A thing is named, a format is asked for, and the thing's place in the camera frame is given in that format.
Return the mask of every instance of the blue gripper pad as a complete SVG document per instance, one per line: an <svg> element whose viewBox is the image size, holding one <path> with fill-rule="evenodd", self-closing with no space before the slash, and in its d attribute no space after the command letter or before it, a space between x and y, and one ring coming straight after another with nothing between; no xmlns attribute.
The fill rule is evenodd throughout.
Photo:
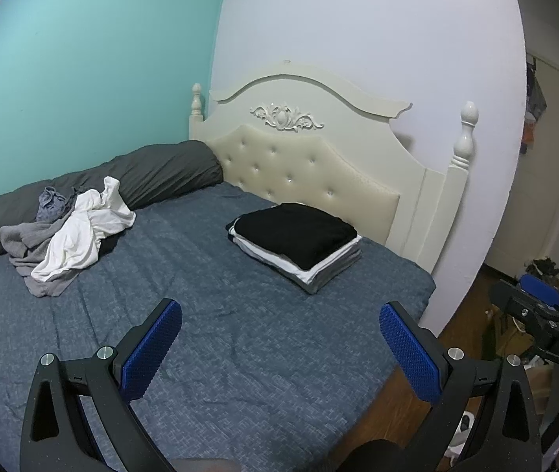
<svg viewBox="0 0 559 472"><path fill-rule="evenodd" d="M522 275L522 277L520 277L520 288L547 305L553 307L559 305L559 293L557 289L549 286L539 278L533 277L533 275L528 273Z"/></svg>
<svg viewBox="0 0 559 472"><path fill-rule="evenodd" d="M380 310L380 332L404 371L415 395L435 405L441 397L439 369L395 312L386 304Z"/></svg>
<svg viewBox="0 0 559 472"><path fill-rule="evenodd" d="M181 305L172 300L122 366L120 395L126 403L141 398L181 329Z"/></svg>

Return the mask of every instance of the folded clothes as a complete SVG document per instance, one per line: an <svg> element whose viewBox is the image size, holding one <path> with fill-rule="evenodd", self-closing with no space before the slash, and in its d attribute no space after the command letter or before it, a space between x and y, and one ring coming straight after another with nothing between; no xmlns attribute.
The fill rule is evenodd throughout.
<svg viewBox="0 0 559 472"><path fill-rule="evenodd" d="M362 236L356 236L349 243L325 257L321 262L315 264L309 270L302 270L296 264L284 256L264 250L249 240L239 236L231 225L229 229L231 241L244 253L270 266L284 277L295 282L310 295L314 295L327 282L332 280L340 272L350 267L361 255L360 240Z"/></svg>
<svg viewBox="0 0 559 472"><path fill-rule="evenodd" d="M236 232L234 227L231 228L229 233L233 238L233 242L237 246L239 246L243 252L255 257L256 259L261 260L262 262L265 262L266 264L271 264L272 266L275 266L278 269L281 269L282 271L294 275L296 278L299 278L299 280L301 280L306 284L310 283L313 280L313 278L316 277L317 274L319 274L322 270L324 270L334 262L358 250L360 247L360 240L362 240L362 236L357 235L349 243L343 245L342 247L340 247L340 249L332 252L323 260L315 264L312 268L308 270L303 270L299 268L299 266L297 266L294 262L290 261L284 256L281 256L277 253L269 252L269 250L265 250L262 247L256 245L255 243L251 243L243 236L240 236Z"/></svg>
<svg viewBox="0 0 559 472"><path fill-rule="evenodd" d="M91 189L76 197L74 210L50 240L45 258L33 269L32 278L46 282L98 261L101 241L135 222L135 213L124 204L119 189L120 181L107 176L102 193Z"/></svg>
<svg viewBox="0 0 559 472"><path fill-rule="evenodd" d="M233 226L239 236L268 252L286 256L305 271L358 235L340 218L298 203L243 214Z"/></svg>

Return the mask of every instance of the hanging clothes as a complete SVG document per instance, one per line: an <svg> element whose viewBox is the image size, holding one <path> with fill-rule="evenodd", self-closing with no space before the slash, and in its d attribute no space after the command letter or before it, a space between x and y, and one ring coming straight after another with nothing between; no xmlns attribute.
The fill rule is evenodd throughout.
<svg viewBox="0 0 559 472"><path fill-rule="evenodd" d="M546 111L547 104L542 87L537 81L535 71L537 63L526 63L526 115L524 117L524 130L522 132L522 143L520 153L526 154L529 145L535 140L535 125Z"/></svg>

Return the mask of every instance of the white folded shirt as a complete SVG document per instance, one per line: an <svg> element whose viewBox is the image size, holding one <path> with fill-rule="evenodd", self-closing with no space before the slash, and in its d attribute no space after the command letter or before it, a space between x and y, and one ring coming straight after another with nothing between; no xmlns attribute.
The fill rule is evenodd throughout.
<svg viewBox="0 0 559 472"><path fill-rule="evenodd" d="M266 264L270 264L271 266L290 273L291 275L299 278L299 280L301 280L305 284L309 284L310 282L312 282L314 277L316 277L318 273L327 268L330 264L333 264L338 259L354 252L356 246L358 245L360 240L362 240L362 236L357 235L349 243L343 245L335 252L332 252L325 259L315 264L309 270L302 270L294 262L285 258L284 256L278 255L277 253L269 252L268 250L258 247L255 243L250 242L246 238L243 238L238 233L236 233L233 226L229 230L229 234L233 236L233 242L237 246L239 246L247 255L250 255Z"/></svg>

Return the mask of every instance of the bedpost finial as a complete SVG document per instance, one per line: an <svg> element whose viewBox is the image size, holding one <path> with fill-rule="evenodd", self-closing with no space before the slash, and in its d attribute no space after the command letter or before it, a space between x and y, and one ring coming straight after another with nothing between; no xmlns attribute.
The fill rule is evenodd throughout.
<svg viewBox="0 0 559 472"><path fill-rule="evenodd" d="M469 160L474 152L474 140L472 138L472 131L478 122L478 108L471 101L467 101L461 110L461 123L463 125L463 132L454 144L454 156L450 164L469 170Z"/></svg>
<svg viewBox="0 0 559 472"><path fill-rule="evenodd" d="M196 116L196 115L200 115L202 116L201 113L201 84L200 83L195 83L192 86L192 115Z"/></svg>
<svg viewBox="0 0 559 472"><path fill-rule="evenodd" d="M461 110L461 121L464 124L476 125L478 122L478 108L471 101L467 101Z"/></svg>

